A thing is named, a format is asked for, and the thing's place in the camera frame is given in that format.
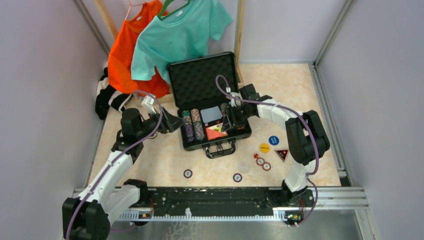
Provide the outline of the red playing card box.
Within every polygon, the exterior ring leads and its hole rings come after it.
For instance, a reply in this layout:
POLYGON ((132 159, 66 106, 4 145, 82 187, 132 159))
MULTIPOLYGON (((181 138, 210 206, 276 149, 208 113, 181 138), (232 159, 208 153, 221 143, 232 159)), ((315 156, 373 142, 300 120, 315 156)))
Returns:
POLYGON ((223 131, 222 123, 208 126, 205 130, 206 130, 206 137, 209 141, 223 138, 228 135, 226 131, 223 131))

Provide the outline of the black poker set case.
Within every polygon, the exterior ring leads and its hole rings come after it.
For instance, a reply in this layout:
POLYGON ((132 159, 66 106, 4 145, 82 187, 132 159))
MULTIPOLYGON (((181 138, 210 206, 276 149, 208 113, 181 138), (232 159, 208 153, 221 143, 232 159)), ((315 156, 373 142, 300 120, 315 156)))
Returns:
MULTIPOLYGON (((182 60, 167 64, 174 103, 177 107, 177 115, 182 117, 182 111, 212 108, 222 103, 229 103, 229 99, 220 92, 218 87, 226 88, 224 81, 217 85, 215 78, 222 75, 232 92, 238 92, 238 78, 236 70, 235 54, 231 51, 212 54, 199 58, 182 60)), ((209 122, 209 127, 222 123, 223 119, 209 122)), ((215 159, 233 154, 236 151, 236 141, 246 139, 252 134, 250 124, 227 131, 227 136, 208 140, 204 122, 201 123, 205 138, 188 142, 185 127, 181 127, 182 146, 186 151, 203 149, 209 159, 215 159)))

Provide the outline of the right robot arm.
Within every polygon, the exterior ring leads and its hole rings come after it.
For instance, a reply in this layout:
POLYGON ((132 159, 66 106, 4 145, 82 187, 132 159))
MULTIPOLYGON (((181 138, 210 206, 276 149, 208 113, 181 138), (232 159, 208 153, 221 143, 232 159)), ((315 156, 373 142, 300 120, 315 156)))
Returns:
POLYGON ((320 159, 330 149, 330 140, 320 116, 314 110, 297 111, 269 95, 260 95, 252 84, 240 92, 232 92, 229 86, 216 86, 230 100, 225 109, 225 130, 241 127, 248 118, 256 116, 286 131, 293 163, 282 181, 281 199, 287 206, 295 206, 307 189, 309 176, 318 172, 320 159))

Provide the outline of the purple chip row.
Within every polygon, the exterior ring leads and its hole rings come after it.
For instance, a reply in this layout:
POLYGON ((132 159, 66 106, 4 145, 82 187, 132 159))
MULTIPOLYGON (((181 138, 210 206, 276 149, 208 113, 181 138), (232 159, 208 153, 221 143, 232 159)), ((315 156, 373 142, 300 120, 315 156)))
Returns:
POLYGON ((194 132, 194 129, 192 128, 192 126, 191 125, 186 125, 184 129, 185 129, 185 134, 186 134, 186 137, 187 137, 187 141, 189 143, 190 142, 193 142, 196 139, 196 137, 195 137, 195 132, 194 132))

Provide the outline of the green blue chip row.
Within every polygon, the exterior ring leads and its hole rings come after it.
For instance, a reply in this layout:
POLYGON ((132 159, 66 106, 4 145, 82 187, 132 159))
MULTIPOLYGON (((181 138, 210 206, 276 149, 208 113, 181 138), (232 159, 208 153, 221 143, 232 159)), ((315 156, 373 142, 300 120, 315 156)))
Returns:
POLYGON ((182 118, 184 120, 184 127, 187 129, 192 129, 193 128, 193 122, 192 122, 192 117, 191 117, 191 113, 188 110, 184 110, 181 113, 182 118))

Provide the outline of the green multicolour chip row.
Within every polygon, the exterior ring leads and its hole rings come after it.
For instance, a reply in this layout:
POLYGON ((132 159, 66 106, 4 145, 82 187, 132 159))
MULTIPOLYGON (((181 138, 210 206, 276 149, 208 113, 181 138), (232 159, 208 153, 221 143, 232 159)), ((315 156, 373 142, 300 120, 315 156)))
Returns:
POLYGON ((219 105, 220 111, 222 113, 223 116, 228 115, 229 114, 229 106, 228 103, 221 103, 219 105))

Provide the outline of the yellow round button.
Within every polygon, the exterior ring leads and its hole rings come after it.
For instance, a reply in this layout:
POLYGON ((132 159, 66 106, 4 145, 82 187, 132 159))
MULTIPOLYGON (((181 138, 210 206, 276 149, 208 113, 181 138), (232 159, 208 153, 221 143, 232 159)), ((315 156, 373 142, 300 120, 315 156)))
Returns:
POLYGON ((267 154, 267 153, 270 152, 271 147, 267 143, 261 143, 260 146, 259 146, 259 150, 260 150, 260 152, 267 154))

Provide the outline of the blue round button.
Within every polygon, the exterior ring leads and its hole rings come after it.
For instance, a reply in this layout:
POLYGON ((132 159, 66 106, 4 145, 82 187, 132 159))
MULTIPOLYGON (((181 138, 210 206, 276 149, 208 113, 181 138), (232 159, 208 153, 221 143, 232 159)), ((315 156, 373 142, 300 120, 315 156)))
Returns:
POLYGON ((280 143, 280 139, 277 136, 272 135, 268 138, 268 142, 272 146, 277 146, 280 143))

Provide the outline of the red white chip right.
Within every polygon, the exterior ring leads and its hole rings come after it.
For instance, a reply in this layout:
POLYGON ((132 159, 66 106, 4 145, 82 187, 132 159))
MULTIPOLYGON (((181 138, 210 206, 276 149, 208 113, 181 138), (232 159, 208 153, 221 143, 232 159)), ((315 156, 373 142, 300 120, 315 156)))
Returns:
POLYGON ((264 171, 270 171, 270 170, 271 170, 271 168, 272 168, 272 166, 271 166, 271 164, 270 164, 269 162, 265 162, 265 163, 262 165, 262 169, 263 169, 264 171))

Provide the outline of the red black triangle marker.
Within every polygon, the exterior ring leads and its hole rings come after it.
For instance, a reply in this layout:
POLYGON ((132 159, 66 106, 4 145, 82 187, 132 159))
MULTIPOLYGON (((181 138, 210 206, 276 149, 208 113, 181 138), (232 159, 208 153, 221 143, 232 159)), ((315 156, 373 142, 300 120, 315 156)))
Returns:
POLYGON ((289 150, 288 149, 281 149, 281 150, 276 149, 275 153, 282 160, 282 162, 285 163, 286 159, 288 157, 288 154, 289 154, 289 150))

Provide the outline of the black white striped garment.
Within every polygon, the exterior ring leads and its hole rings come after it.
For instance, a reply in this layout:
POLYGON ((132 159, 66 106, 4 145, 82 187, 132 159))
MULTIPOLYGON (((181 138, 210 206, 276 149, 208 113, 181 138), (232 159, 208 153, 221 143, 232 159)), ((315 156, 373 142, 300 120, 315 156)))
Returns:
POLYGON ((122 93, 116 90, 109 84, 108 63, 106 62, 103 68, 102 76, 100 77, 95 99, 95 113, 100 120, 107 118, 110 108, 122 113, 127 109, 127 104, 131 100, 132 95, 122 93))

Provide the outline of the teal t-shirt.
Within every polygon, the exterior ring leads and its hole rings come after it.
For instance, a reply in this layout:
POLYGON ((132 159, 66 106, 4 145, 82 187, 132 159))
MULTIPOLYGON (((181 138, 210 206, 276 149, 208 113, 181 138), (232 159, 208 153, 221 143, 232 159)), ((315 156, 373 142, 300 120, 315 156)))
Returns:
POLYGON ((159 74, 171 83, 167 65, 209 54, 209 40, 218 41, 233 22, 218 0, 191 0, 166 17, 155 16, 137 37, 130 73, 135 81, 159 74))

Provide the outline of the orange t-shirt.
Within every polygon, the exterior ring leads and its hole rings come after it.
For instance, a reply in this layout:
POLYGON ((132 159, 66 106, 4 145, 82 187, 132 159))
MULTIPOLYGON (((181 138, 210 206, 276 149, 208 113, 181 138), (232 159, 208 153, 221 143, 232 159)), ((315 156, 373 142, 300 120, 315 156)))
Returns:
POLYGON ((154 71, 154 76, 147 81, 131 78, 131 64, 140 33, 147 27, 153 18, 162 10, 163 4, 159 0, 152 0, 141 5, 140 12, 133 19, 125 19, 118 32, 117 38, 108 56, 109 84, 124 94, 132 94, 141 90, 162 98, 169 94, 169 86, 154 71))

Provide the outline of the wooden clothes rack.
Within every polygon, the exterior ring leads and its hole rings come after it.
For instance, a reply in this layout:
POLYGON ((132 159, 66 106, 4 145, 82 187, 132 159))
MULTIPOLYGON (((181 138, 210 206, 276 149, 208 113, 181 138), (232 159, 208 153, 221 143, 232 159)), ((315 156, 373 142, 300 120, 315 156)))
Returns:
MULTIPOLYGON (((144 0, 85 0, 85 8, 89 13, 95 35, 100 45, 109 54, 126 14, 135 16, 140 11, 144 0)), ((222 0, 221 4, 233 14, 233 23, 229 26, 220 41, 209 43, 210 53, 220 53, 232 50, 235 55, 237 82, 241 88, 244 80, 240 69, 240 50, 246 2, 244 0, 222 0)))

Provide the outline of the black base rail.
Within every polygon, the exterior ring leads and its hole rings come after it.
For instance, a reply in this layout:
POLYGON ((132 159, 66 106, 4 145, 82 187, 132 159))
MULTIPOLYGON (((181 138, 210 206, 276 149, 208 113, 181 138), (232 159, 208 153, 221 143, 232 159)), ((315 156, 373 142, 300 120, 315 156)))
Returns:
POLYGON ((280 187, 156 187, 143 190, 131 208, 153 217, 270 217, 276 208, 313 203, 310 189, 290 199, 280 187))

